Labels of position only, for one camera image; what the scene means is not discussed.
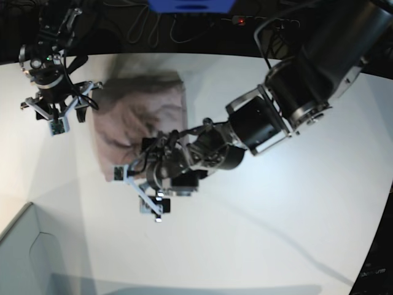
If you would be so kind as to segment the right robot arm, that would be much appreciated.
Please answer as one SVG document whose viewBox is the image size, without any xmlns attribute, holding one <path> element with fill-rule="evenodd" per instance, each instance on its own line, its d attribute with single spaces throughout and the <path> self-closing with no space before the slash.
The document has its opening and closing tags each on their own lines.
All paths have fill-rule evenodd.
<svg viewBox="0 0 393 295">
<path fill-rule="evenodd" d="M 30 83 L 37 87 L 34 97 L 26 98 L 21 109 L 33 108 L 36 119 L 58 122 L 70 109 L 79 122 L 85 122 L 87 108 L 98 104 L 88 96 L 102 83 L 73 83 L 70 74 L 83 66 L 86 55 L 79 55 L 67 65 L 67 54 L 82 44 L 76 39 L 77 18 L 82 15 L 82 1 L 47 1 L 39 14 L 39 31 L 30 45 L 20 48 L 18 62 Z"/>
</svg>

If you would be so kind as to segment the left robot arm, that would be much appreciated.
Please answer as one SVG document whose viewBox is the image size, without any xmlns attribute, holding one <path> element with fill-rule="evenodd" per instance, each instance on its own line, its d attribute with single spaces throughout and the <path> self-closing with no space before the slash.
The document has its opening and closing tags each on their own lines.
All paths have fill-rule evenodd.
<svg viewBox="0 0 393 295">
<path fill-rule="evenodd" d="M 200 180 L 236 168 L 246 152 L 260 155 L 322 118 L 391 25 L 391 1 L 340 2 L 296 55 L 226 105 L 226 121 L 205 118 L 194 128 L 144 138 L 140 155 L 115 168 L 115 178 L 135 189 L 142 214 L 160 222 L 171 211 L 172 195 L 190 196 Z"/>
</svg>

